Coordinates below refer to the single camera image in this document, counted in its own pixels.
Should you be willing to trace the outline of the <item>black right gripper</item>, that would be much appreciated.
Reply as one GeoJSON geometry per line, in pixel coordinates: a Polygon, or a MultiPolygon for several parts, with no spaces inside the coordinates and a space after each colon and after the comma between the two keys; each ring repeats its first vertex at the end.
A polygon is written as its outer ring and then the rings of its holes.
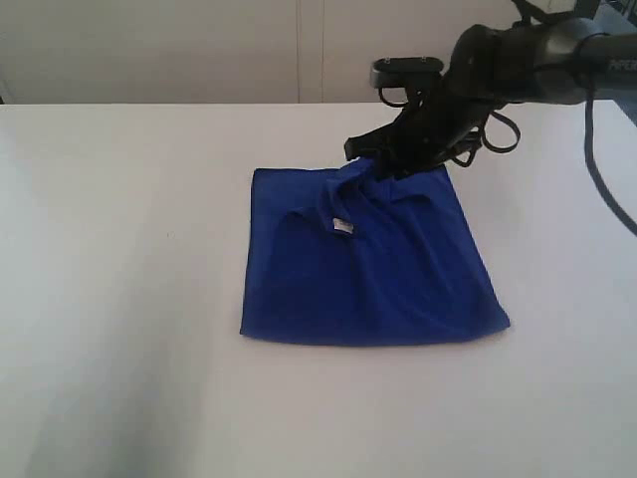
{"type": "Polygon", "coordinates": [[[349,137],[343,146],[345,160],[376,159],[377,180],[403,179],[434,169],[496,106],[491,100],[464,97],[443,80],[418,109],[401,115],[394,124],[349,137]]]}

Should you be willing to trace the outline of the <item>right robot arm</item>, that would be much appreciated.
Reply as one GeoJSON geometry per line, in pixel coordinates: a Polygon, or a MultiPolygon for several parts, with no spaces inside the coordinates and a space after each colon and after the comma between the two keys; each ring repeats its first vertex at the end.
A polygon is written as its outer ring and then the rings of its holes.
{"type": "Polygon", "coordinates": [[[451,60],[382,58],[370,83],[379,93],[402,89],[406,102],[391,123],[344,144],[349,160],[376,160],[383,175],[435,169],[481,147],[507,153],[486,138],[489,119],[508,123],[510,104],[577,105],[636,89],[636,36],[609,35],[591,20],[520,24],[508,30],[474,25],[451,60]]]}

